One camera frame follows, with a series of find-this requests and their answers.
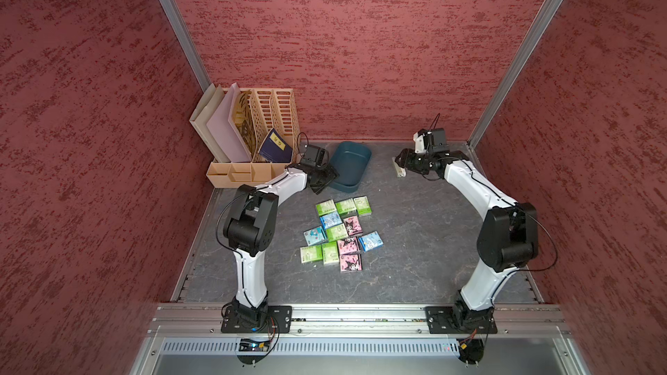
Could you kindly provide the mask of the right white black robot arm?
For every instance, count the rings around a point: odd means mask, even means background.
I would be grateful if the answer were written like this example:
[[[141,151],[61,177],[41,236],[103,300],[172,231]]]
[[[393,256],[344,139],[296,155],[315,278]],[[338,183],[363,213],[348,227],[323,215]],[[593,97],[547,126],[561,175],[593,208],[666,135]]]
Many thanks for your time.
[[[459,152],[431,155],[403,149],[395,163],[424,178],[436,173],[458,189],[483,220],[476,242],[479,262],[451,313],[453,327],[472,330],[491,319],[501,289],[538,256],[537,211],[502,193]]]

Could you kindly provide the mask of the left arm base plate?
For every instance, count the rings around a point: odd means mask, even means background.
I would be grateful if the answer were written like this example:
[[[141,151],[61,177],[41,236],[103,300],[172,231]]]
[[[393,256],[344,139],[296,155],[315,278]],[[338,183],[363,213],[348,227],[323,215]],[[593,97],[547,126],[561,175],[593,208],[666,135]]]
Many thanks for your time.
[[[263,305],[257,309],[241,304],[227,306],[222,311],[221,333],[279,333],[290,332],[293,307]]]

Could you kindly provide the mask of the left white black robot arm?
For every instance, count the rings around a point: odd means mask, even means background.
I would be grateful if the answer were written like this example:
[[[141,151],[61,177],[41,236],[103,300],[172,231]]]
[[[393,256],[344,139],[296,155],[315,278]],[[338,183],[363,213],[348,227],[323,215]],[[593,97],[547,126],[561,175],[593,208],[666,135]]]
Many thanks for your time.
[[[274,239],[279,206],[311,189],[319,194],[338,178],[331,165],[290,164],[281,175],[256,185],[241,185],[215,226],[218,243],[236,260],[237,289],[228,308],[231,319],[257,331],[269,321],[269,291],[265,282],[265,252]]]

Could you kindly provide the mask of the teal plastic storage box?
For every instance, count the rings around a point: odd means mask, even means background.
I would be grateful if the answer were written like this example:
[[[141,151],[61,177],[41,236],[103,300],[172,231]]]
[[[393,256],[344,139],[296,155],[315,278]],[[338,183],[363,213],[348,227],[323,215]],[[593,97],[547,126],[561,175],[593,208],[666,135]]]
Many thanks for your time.
[[[339,175],[330,187],[348,194],[356,192],[371,157],[369,147],[358,142],[341,142],[329,162]]]

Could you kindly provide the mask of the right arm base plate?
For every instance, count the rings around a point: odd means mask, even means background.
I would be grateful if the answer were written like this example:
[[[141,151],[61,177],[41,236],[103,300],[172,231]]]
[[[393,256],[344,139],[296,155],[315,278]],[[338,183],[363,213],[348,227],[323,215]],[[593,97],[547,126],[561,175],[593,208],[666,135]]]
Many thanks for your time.
[[[493,311],[493,308],[473,311],[461,304],[425,308],[429,333],[462,336],[467,336],[473,332],[481,334],[498,333],[496,323],[493,321]]]

